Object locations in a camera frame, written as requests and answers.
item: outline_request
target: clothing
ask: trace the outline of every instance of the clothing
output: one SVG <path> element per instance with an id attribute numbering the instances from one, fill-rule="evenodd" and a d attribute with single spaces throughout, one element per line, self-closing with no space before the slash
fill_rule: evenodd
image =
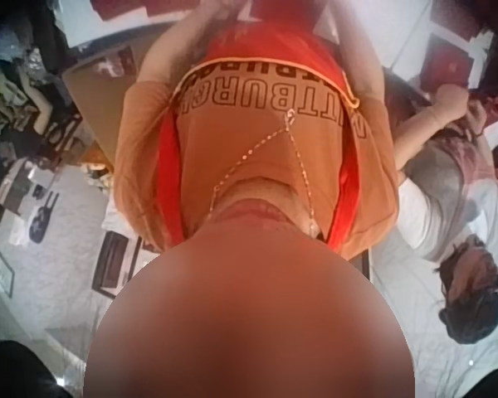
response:
<path id="1" fill-rule="evenodd" d="M 493 170 L 488 175 L 479 171 L 486 168 L 478 164 L 485 159 L 471 143 L 459 138 L 449 141 L 473 153 L 473 170 L 457 160 L 457 150 L 447 151 L 446 140 L 436 139 L 408 163 L 409 179 L 399 188 L 398 229 L 418 255 L 433 262 L 448 257 L 453 246 L 469 235 L 491 243 L 498 227 L 498 184 Z"/>
<path id="2" fill-rule="evenodd" d="M 221 57 L 225 50 L 225 56 L 228 53 L 236 59 L 210 59 L 209 53 L 207 64 L 188 74 L 179 86 L 170 111 L 174 113 L 180 146 L 184 224 L 190 230 L 198 225 L 208 213 L 213 187 L 249 148 L 281 129 L 284 114 L 294 109 L 297 115 L 291 132 L 307 170 L 315 219 L 325 238 L 339 197 L 344 196 L 339 191 L 338 179 L 344 156 L 355 155 L 359 168 L 359 197 L 354 206 L 357 211 L 338 250 L 349 259 L 381 240 L 398 213 L 387 110 L 382 103 L 369 98 L 360 98 L 361 105 L 355 109 L 358 101 L 354 97 L 339 92 L 324 79 L 325 75 L 317 73 L 319 65 L 324 65 L 323 70 L 331 70 L 333 65 L 337 68 L 334 61 L 333 65 L 326 65 L 329 56 L 310 54 L 315 51 L 314 46 L 306 45 L 310 39 L 297 36 L 296 32 L 286 33 L 282 27 L 281 34 L 274 36 L 284 46 L 290 43 L 290 52 L 282 54 L 295 57 L 295 51 L 302 51 L 308 64 L 313 63 L 311 60 L 323 61 L 307 70 L 303 65 L 294 65 L 286 55 L 288 61 L 270 60 L 266 54 L 259 61 L 256 57 L 242 58 L 217 45 L 217 54 L 212 51 L 213 55 Z M 244 31 L 233 39 L 245 45 L 242 50 L 246 53 L 248 48 L 252 49 L 245 40 L 248 37 L 251 33 Z M 157 178 L 166 176 L 157 175 L 156 131 L 165 121 L 162 116 L 166 115 L 162 113 L 169 107 L 171 94 L 167 87 L 155 82 L 138 83 L 129 89 L 115 164 L 117 206 L 129 223 L 160 249 L 166 246 L 166 225 L 155 202 L 154 187 Z M 347 140 L 353 153 L 344 153 Z M 286 136 L 277 137 L 255 152 L 229 178 L 222 192 L 236 182 L 255 177 L 291 187 L 307 206 L 300 168 Z"/>

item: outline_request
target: dark hair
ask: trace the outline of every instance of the dark hair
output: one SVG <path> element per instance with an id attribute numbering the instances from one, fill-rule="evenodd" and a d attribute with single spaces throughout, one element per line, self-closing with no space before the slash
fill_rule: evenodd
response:
<path id="1" fill-rule="evenodd" d="M 477 237 L 476 245 L 485 247 Z M 437 269 L 445 297 L 452 286 L 457 262 L 469 249 L 468 242 L 455 247 L 454 253 L 441 262 Z M 469 292 L 453 303 L 447 302 L 446 307 L 439 313 L 439 319 L 447 326 L 448 336 L 459 344 L 474 344 L 494 332 L 498 326 L 497 289 L 498 275 L 491 287 Z"/>

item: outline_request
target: gold chain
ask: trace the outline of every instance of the gold chain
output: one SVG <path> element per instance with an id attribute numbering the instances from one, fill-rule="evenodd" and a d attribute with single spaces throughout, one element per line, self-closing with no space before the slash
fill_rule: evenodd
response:
<path id="1" fill-rule="evenodd" d="M 286 133 L 288 138 L 290 139 L 291 145 L 295 150 L 295 156 L 297 158 L 297 162 L 299 163 L 299 167 L 301 170 L 302 178 L 305 184 L 306 195 L 308 196 L 308 206 L 310 207 L 310 236 L 314 237 L 315 232 L 315 210 L 314 204 L 312 202 L 312 191 L 310 189 L 310 182 L 308 181 L 308 173 L 306 172 L 305 164 L 302 161 L 302 157 L 300 156 L 299 149 L 297 148 L 297 142 L 295 141 L 295 137 L 290 132 L 290 128 L 295 122 L 295 111 L 290 109 L 284 115 L 284 123 L 285 127 L 283 129 L 276 130 L 273 134 L 267 135 L 264 139 L 259 141 L 254 147 L 249 149 L 242 158 L 231 167 L 231 169 L 225 174 L 225 177 L 214 187 L 212 191 L 212 200 L 210 201 L 210 211 L 208 213 L 208 217 L 212 216 L 214 212 L 214 208 L 216 206 L 217 195 L 219 194 L 220 189 L 225 185 L 228 179 L 234 174 L 234 172 L 257 151 L 259 148 L 263 147 L 267 143 L 269 143 L 272 139 L 278 137 L 279 135 Z"/>

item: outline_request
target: orange shirt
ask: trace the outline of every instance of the orange shirt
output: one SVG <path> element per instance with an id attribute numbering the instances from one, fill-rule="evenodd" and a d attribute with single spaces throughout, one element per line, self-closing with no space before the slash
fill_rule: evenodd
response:
<path id="1" fill-rule="evenodd" d="M 397 173 L 385 106 L 360 98 L 351 109 L 336 89 L 309 71 L 270 62 L 218 62 L 176 103 L 182 157 L 181 209 L 187 229 L 208 213 L 212 190 L 255 143 L 297 113 L 291 132 L 305 164 L 315 220 L 325 237 L 339 198 L 344 134 L 353 134 L 359 160 L 359 209 L 340 254 L 350 259 L 377 243 L 398 213 Z M 171 92 L 154 82 L 129 89 L 124 102 L 115 164 L 115 200 L 146 240 L 166 249 L 155 202 L 159 124 Z M 261 147 L 227 181 L 265 177 L 291 187 L 308 206 L 306 189 L 287 136 Z"/>

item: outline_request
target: red strap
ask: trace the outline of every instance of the red strap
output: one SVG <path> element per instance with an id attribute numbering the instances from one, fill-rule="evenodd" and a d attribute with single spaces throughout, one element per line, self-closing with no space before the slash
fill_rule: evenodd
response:
<path id="1" fill-rule="evenodd" d="M 339 170 L 339 199 L 335 208 L 334 219 L 330 225 L 327 245 L 338 251 L 344 243 L 354 224 L 359 205 L 359 166 L 354 132 L 350 122 L 343 128 L 343 162 Z"/>
<path id="2" fill-rule="evenodd" d="M 159 191 L 157 200 L 163 213 L 164 224 L 171 236 L 171 245 L 184 241 L 181 215 L 181 152 L 179 148 L 175 114 L 170 107 L 163 117 L 159 140 Z"/>

